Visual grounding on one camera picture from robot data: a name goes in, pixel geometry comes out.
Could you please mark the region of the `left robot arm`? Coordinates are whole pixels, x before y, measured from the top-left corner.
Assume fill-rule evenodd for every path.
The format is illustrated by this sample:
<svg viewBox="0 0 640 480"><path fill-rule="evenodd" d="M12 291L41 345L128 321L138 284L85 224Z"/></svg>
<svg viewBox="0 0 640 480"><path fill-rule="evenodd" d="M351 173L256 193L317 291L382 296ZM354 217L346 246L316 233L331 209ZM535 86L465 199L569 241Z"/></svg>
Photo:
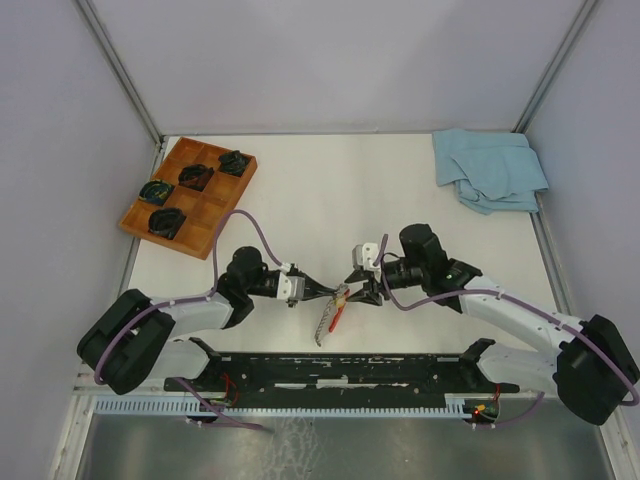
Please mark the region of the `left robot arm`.
<svg viewBox="0 0 640 480"><path fill-rule="evenodd" d="M255 297L293 307L337 292L293 264L270 270L258 249L241 247L212 293L160 300L138 289L125 291L84 334L76 352L94 371L94 381L118 395L148 379L171 377L209 390L219 383L221 366L198 332L239 325L254 310Z"/></svg>

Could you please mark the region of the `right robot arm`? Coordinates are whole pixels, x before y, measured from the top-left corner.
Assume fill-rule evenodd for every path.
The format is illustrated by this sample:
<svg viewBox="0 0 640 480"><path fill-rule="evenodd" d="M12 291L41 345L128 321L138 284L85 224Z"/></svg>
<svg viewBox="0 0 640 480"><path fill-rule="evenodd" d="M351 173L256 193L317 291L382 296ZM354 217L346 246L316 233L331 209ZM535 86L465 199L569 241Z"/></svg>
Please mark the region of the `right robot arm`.
<svg viewBox="0 0 640 480"><path fill-rule="evenodd" d="M483 272L451 258L427 224L401 230L401 256L385 240L352 250L349 284L361 289L351 303L380 306L396 302L395 291L420 288L425 298L401 311L435 303L482 320L526 344L514 349L492 339L476 341L458 368L467 389L511 384L551 394L574 415L601 426L620 407L639 403L639 368L616 325L606 317L589 320L545 310L510 293Z"/></svg>

